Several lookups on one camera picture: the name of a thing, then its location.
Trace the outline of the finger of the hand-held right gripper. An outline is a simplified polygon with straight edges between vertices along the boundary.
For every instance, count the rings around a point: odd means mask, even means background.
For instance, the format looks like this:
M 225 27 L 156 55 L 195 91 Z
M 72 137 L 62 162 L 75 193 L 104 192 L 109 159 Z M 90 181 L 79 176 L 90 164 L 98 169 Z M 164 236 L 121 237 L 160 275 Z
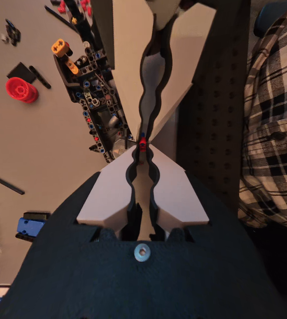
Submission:
M 113 0 L 114 69 L 112 75 L 134 140 L 138 140 L 144 95 L 142 62 L 155 31 L 174 16 L 180 1 Z
M 149 141 L 161 131 L 191 88 L 215 15 L 216 9 L 196 3 L 172 19 L 165 41 L 165 71 L 156 88 L 156 105 L 148 124 Z

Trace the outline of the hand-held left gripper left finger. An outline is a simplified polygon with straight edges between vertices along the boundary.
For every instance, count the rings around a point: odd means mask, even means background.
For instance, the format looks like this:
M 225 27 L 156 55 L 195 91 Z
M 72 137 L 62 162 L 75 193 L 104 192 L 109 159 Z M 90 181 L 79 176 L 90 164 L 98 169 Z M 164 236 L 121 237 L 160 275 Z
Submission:
M 104 167 L 76 220 L 79 224 L 121 231 L 136 229 L 137 212 L 133 181 L 137 177 L 139 147 L 134 145 Z

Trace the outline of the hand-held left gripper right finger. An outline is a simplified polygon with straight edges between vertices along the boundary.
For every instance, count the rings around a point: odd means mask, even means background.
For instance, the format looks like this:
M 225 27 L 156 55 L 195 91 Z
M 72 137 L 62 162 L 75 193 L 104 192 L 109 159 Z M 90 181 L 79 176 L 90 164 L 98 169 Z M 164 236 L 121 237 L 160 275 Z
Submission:
M 154 146 L 147 147 L 150 189 L 149 215 L 154 234 L 166 236 L 175 228 L 209 223 L 186 171 Z

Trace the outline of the toy brick vehicle chassis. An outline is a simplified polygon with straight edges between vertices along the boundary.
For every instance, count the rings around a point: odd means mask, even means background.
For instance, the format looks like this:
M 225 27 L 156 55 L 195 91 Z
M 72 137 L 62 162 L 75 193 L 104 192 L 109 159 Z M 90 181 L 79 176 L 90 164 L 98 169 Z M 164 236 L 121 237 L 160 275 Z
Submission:
M 116 87 L 113 68 L 103 45 L 92 32 L 89 17 L 75 1 L 64 1 L 69 22 L 76 27 L 84 53 L 73 60 L 68 42 L 58 39 L 52 46 L 54 61 L 71 102 L 82 107 L 89 134 L 94 139 L 90 150 L 102 154 L 111 163 L 135 144 Z

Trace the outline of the grey desk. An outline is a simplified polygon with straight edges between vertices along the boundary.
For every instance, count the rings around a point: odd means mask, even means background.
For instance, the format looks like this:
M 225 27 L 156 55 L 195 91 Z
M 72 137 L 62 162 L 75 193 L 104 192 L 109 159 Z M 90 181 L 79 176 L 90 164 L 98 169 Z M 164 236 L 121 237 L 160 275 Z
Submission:
M 55 65 L 51 46 L 62 38 L 74 60 L 84 53 L 79 35 L 46 12 L 50 1 L 0 1 L 0 178 L 25 191 L 0 184 L 0 285 L 11 284 L 30 243 L 15 238 L 25 212 L 54 210 L 87 178 L 106 166 L 94 144 L 80 105 L 71 102 Z M 14 47 L 5 19 L 21 32 Z M 50 83 L 38 80 L 36 102 L 26 104 L 6 92 L 6 75 L 19 63 L 34 66 Z

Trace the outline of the pile of small brick pieces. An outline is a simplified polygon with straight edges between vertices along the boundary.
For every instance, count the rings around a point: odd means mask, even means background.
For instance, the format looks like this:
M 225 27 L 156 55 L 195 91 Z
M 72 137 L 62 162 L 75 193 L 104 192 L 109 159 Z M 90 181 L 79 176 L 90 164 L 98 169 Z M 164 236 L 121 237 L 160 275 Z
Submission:
M 77 6 L 81 7 L 82 10 L 90 17 L 92 15 L 92 6 L 90 0 L 77 0 L 75 1 Z M 58 8 L 60 14 L 68 12 L 68 8 L 63 0 L 50 0 L 50 3 Z

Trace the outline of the long black axle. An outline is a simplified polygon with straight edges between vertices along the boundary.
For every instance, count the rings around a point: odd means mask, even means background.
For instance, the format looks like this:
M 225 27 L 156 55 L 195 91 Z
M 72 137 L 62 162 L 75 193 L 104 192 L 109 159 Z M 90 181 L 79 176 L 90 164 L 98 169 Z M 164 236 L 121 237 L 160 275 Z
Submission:
M 5 181 L 5 180 L 3 180 L 1 178 L 0 178 L 0 184 L 5 186 L 5 187 L 7 187 L 7 188 L 9 188 L 9 189 L 11 189 L 12 191 L 14 191 L 14 192 L 16 192 L 16 193 L 18 193 L 20 195 L 24 195 L 25 194 L 25 191 L 23 191 L 22 189 L 10 184 L 9 182 L 7 182 L 7 181 Z
M 74 27 L 72 25 L 72 23 L 68 22 L 66 19 L 64 19 L 63 17 L 61 17 L 59 14 L 57 14 L 54 10 L 50 9 L 48 6 L 44 5 L 45 10 L 50 13 L 52 16 L 54 16 L 57 20 L 61 21 L 62 23 L 64 23 L 66 26 L 68 26 L 70 29 L 74 30 L 77 34 L 78 31 L 76 29 L 76 27 Z

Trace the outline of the black perforated panel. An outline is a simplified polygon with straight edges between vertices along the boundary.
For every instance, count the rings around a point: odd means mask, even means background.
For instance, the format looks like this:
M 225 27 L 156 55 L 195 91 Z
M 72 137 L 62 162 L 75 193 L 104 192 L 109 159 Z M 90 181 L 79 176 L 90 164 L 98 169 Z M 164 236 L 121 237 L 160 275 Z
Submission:
M 180 103 L 176 161 L 237 215 L 251 1 L 201 2 L 217 12 Z

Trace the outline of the black short beam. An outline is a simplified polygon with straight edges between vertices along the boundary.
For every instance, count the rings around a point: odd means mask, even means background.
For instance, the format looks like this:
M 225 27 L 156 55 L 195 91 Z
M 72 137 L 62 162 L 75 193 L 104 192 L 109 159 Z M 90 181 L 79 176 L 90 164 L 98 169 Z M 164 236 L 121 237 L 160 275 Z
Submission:
M 23 218 L 25 220 L 34 220 L 34 221 L 47 221 L 51 213 L 47 212 L 25 212 Z

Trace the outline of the blue panel brick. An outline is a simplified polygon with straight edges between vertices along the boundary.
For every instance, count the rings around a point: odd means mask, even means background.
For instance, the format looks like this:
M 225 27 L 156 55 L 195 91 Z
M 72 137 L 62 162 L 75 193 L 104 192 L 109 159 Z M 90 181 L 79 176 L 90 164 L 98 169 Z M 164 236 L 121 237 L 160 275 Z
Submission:
M 18 221 L 17 233 L 30 237 L 37 237 L 45 223 L 46 221 L 31 220 L 22 217 Z

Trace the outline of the black holed beam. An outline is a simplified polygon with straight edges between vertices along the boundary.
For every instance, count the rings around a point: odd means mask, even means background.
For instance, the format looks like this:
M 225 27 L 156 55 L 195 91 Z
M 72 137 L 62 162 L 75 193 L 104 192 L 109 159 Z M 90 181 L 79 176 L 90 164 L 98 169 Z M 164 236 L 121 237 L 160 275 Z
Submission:
M 32 65 L 28 67 L 28 69 L 35 75 L 37 80 L 47 89 L 51 89 L 51 85 L 48 81 L 42 76 L 42 74 Z

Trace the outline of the black pin cluster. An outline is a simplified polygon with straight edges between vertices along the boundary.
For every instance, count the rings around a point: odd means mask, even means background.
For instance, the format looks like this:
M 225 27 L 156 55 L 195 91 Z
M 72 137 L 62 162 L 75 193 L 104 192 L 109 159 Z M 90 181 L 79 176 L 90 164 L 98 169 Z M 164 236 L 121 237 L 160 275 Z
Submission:
M 10 39 L 10 43 L 16 47 L 17 44 L 21 41 L 21 32 L 14 26 L 10 20 L 5 19 L 6 22 L 6 32 Z

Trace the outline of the dark flat panel piece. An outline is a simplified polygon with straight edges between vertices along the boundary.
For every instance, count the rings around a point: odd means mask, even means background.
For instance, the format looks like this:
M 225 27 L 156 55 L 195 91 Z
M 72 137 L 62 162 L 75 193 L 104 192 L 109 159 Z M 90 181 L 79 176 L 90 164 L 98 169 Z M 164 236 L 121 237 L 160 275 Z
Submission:
M 32 84 L 37 77 L 22 63 L 19 62 L 7 75 L 8 79 L 10 78 L 20 78 L 27 83 Z

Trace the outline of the red wheel rim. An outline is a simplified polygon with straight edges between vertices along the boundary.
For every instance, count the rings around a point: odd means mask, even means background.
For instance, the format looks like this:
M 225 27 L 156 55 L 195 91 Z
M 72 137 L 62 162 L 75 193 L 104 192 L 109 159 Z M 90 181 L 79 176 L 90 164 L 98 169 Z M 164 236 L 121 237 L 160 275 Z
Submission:
M 39 97 L 38 90 L 32 84 L 18 77 L 8 79 L 5 88 L 11 98 L 27 104 L 35 102 Z

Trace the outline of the person's plaid shirt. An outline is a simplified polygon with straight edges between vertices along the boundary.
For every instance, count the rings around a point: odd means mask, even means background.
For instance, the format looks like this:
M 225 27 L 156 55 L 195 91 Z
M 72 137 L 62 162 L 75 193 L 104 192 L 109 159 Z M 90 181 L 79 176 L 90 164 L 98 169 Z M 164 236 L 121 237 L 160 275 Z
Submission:
M 248 58 L 238 217 L 287 227 L 287 10 Z

